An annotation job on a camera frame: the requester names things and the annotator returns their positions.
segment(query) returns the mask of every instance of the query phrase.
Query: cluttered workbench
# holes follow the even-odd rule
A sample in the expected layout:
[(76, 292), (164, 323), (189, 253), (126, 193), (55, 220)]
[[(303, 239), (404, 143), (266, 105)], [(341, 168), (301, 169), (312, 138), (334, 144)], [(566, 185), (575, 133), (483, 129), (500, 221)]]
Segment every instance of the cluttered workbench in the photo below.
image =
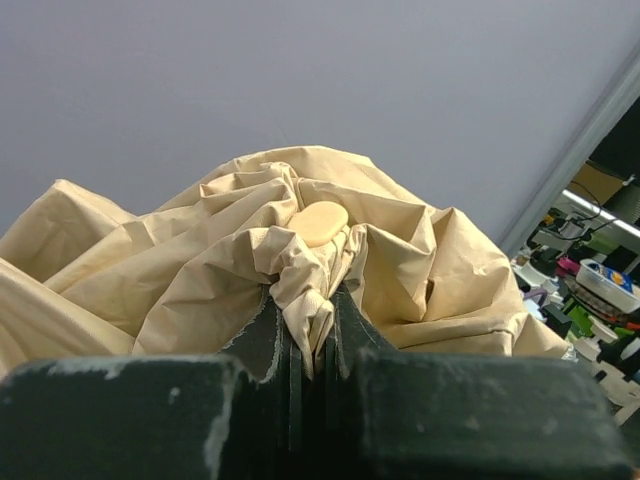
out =
[[(612, 245), (627, 251), (626, 266), (609, 263), (617, 261)], [(639, 253), (635, 226), (565, 190), (512, 262), (525, 297), (529, 291), (544, 293), (544, 301), (534, 307), (539, 317), (571, 342), (572, 359), (585, 366), (606, 393), (636, 464), (640, 292), (630, 274), (637, 273)], [(629, 285), (623, 289), (625, 280)]]

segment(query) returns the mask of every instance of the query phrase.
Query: beige fabric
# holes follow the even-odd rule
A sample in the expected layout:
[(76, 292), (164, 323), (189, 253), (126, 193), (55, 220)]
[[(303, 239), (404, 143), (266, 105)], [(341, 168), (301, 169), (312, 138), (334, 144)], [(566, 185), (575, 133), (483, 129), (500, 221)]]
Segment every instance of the beige fabric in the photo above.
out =
[[(286, 226), (320, 201), (349, 222), (310, 248)], [(265, 285), (311, 375), (341, 281), (401, 349), (566, 350), (464, 214), (323, 147), (237, 158), (140, 217), (59, 181), (0, 240), (0, 257), (0, 375), (39, 357), (216, 352), (259, 312)]]

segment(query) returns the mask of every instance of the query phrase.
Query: cable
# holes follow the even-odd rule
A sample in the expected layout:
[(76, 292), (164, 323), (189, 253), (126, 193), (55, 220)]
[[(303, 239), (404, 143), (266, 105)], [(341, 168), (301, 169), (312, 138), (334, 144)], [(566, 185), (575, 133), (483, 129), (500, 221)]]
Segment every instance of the cable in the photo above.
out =
[(592, 235), (594, 233), (596, 233), (598, 230), (603, 229), (604, 227), (607, 227), (609, 225), (611, 225), (613, 222), (615, 222), (617, 220), (617, 218), (614, 218), (612, 220), (609, 220), (608, 222), (603, 223), (602, 225), (600, 225), (599, 227), (594, 228), (593, 230), (587, 230), (586, 232), (584, 232), (582, 235), (579, 235), (577, 237), (563, 237), (562, 235), (558, 235), (555, 232), (545, 232), (548, 233), (549, 235), (551, 235), (552, 237), (556, 237), (559, 238), (560, 240), (581, 240), (582, 238), (584, 238), (586, 235)]
[(598, 213), (596, 213), (593, 217), (584, 218), (583, 220), (593, 220), (594, 218), (598, 218), (600, 216), (600, 214), (602, 213), (602, 204), (596, 198), (596, 196), (593, 193), (591, 193), (591, 190), (589, 190), (587, 187), (585, 187), (580, 182), (576, 182), (575, 180), (571, 180), (569, 183), (573, 183), (574, 185), (578, 185), (580, 188), (582, 188), (585, 192), (587, 192), (587, 194), (593, 199), (595, 204), (598, 206)]

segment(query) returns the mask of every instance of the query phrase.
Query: wrinkled tan fabric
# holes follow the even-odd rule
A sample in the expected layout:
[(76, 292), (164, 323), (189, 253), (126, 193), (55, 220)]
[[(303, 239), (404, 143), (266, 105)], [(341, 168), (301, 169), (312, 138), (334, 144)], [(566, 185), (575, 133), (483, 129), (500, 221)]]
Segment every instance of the wrinkled tan fabric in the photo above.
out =
[[(286, 226), (322, 200), (349, 224), (309, 248)], [(401, 349), (566, 350), (463, 213), (323, 147), (237, 158), (139, 217), (58, 181), (0, 239), (0, 258), (0, 375), (42, 357), (216, 352), (259, 312), (265, 285), (309, 375), (340, 282)]]

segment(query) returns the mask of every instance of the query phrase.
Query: fabric fold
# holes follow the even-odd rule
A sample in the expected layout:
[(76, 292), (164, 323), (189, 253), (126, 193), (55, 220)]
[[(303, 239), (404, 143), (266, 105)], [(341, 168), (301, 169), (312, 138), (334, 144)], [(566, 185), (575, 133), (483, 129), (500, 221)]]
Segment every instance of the fabric fold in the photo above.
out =
[[(310, 248), (287, 225), (321, 201), (344, 207), (348, 225)], [(462, 212), (325, 147), (236, 158), (143, 216), (59, 181), (0, 239), (0, 257), (0, 374), (41, 356), (214, 353), (268, 289), (312, 375), (340, 283), (404, 350), (567, 347), (527, 313), (508, 259)]]

